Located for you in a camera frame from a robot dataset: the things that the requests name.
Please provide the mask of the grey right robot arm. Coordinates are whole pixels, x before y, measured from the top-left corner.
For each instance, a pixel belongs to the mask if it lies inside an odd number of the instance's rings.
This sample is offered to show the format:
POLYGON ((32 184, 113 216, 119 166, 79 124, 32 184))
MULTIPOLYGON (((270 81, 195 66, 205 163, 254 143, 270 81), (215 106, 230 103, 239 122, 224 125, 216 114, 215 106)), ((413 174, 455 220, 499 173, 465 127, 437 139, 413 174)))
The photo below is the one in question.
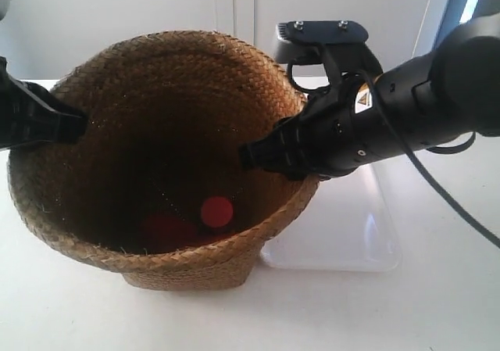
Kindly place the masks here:
POLYGON ((405 152, 443 153, 461 134, 499 134, 499 16, 455 27, 432 51, 383 71, 368 33, 349 20, 277 25, 275 60, 287 67, 321 65, 328 82, 300 88, 298 112, 277 118, 263 138, 243 144, 241 165, 300 180, 341 177, 405 152))

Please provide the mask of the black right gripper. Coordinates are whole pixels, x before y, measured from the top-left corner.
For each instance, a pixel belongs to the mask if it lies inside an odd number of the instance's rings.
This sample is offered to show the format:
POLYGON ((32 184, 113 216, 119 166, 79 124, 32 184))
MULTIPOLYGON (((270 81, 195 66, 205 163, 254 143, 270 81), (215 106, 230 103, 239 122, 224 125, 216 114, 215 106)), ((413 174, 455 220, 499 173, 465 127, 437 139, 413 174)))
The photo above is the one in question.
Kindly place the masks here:
POLYGON ((304 90, 307 103, 298 118, 278 120, 259 140, 241 144, 238 157, 244 170, 260 169, 301 181, 310 174, 341 177, 358 167, 400 156, 401 140, 394 135, 389 112, 380 114, 374 83, 355 73, 338 87, 304 90))

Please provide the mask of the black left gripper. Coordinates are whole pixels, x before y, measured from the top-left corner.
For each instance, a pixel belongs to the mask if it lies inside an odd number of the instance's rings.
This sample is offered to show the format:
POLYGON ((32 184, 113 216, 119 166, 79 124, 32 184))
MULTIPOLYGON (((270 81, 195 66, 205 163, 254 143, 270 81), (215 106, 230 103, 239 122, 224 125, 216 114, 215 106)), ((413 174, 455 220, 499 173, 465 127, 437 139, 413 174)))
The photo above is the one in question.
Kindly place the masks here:
POLYGON ((34 82, 19 82, 1 57, 1 150, 37 143, 74 144, 87 129, 88 115, 34 82))

